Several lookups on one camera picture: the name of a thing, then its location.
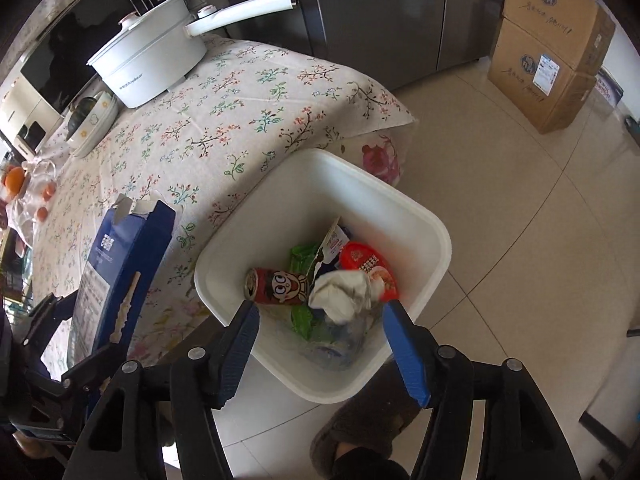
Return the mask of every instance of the white electric pot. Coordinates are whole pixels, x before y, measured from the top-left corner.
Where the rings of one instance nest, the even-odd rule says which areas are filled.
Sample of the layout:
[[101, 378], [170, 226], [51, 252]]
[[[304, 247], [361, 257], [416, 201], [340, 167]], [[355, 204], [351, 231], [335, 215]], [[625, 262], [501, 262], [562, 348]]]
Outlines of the white electric pot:
[[127, 107], [136, 108], [182, 82], [197, 65], [207, 51], [200, 34], [295, 5], [249, 0], [222, 10], [205, 7], [194, 20], [184, 0], [167, 0], [143, 16], [126, 16], [119, 34], [87, 64]]

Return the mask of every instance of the green plastic wrapper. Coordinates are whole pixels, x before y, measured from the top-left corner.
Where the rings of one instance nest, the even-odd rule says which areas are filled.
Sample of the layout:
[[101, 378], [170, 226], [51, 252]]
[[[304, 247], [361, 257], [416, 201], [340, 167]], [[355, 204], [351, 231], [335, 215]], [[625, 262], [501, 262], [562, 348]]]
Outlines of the green plastic wrapper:
[[289, 272], [309, 276], [313, 265], [318, 244], [298, 245], [290, 251]]
[[314, 315], [308, 306], [294, 305], [291, 307], [291, 324], [293, 325], [293, 331], [305, 341], [311, 339]]

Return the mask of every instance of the blue cardboard box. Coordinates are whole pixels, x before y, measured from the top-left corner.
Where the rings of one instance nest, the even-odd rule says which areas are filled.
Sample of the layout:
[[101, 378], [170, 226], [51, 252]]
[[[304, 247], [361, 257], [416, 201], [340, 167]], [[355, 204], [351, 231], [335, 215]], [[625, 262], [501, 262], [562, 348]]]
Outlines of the blue cardboard box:
[[146, 294], [172, 238], [176, 212], [120, 195], [107, 211], [82, 272], [66, 362], [70, 368], [108, 342], [129, 347]]

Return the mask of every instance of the pot lid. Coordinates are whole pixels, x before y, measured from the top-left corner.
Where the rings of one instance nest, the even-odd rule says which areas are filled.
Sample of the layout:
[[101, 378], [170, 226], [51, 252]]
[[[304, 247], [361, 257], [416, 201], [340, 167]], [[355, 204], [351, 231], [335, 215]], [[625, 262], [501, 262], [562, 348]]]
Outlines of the pot lid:
[[138, 17], [135, 12], [130, 12], [124, 18], [120, 20], [120, 24], [122, 25], [122, 30], [116, 34], [113, 38], [111, 38], [98, 52], [96, 52], [93, 56], [89, 58], [87, 61], [87, 65], [93, 64], [98, 60], [107, 50], [109, 50], [113, 45], [118, 43], [122, 38], [128, 36], [129, 33], [134, 30], [140, 23], [148, 20], [153, 13], [157, 14], [158, 12], [162, 12], [163, 7], [170, 6], [175, 0], [165, 0], [160, 5], [154, 7], [151, 10], [145, 12], [142, 16]]

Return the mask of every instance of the brown slipper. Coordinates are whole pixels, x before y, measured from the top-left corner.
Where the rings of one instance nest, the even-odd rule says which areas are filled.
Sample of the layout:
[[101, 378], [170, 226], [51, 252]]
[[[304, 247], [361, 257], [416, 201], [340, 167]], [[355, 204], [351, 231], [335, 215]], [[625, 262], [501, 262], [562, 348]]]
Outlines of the brown slipper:
[[311, 443], [311, 462], [320, 476], [331, 478], [339, 442], [391, 456], [391, 443], [420, 413], [409, 396], [395, 361], [386, 362], [355, 396], [347, 401]]

